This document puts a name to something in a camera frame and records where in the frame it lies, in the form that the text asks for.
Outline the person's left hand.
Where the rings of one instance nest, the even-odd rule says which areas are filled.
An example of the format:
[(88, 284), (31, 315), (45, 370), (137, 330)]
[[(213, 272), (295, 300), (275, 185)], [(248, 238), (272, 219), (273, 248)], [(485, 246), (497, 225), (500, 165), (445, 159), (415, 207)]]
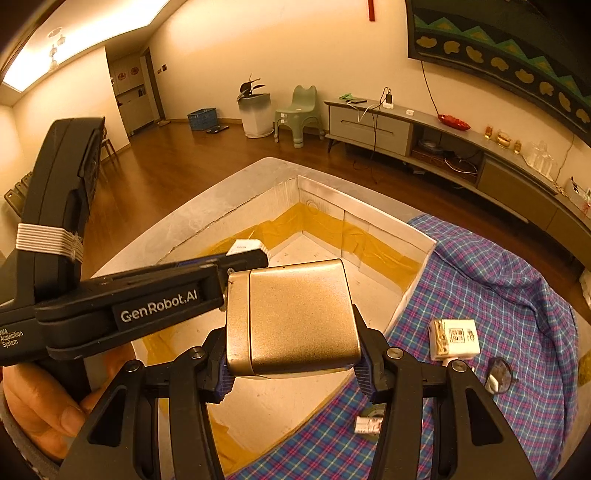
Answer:
[(79, 433), (107, 386), (74, 401), (47, 371), (23, 363), (3, 369), (8, 408), (25, 435), (51, 460), (65, 458), (67, 441)]

